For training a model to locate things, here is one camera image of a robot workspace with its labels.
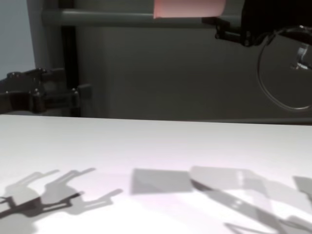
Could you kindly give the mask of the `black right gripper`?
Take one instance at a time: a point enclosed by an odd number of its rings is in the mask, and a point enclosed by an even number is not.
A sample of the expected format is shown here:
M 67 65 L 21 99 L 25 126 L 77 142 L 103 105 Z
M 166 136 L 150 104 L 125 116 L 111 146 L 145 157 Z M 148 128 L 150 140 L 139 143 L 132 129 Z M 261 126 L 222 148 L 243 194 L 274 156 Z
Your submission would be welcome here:
M 282 36 L 311 45 L 312 2 L 310 0 L 246 0 L 241 27 L 229 19 L 204 17 L 201 22 L 215 27 L 214 37 L 245 47 L 259 45 L 266 35 L 282 30 Z

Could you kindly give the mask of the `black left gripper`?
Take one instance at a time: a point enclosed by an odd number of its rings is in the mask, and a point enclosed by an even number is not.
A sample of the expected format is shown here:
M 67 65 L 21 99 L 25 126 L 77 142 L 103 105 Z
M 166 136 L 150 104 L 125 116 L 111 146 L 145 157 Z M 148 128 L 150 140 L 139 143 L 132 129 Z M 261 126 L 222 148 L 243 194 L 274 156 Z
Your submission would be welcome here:
M 0 81 L 0 113 L 25 111 L 41 114 L 54 109 L 75 109 L 92 98 L 90 84 L 71 90 L 65 88 L 64 68 L 8 73 Z

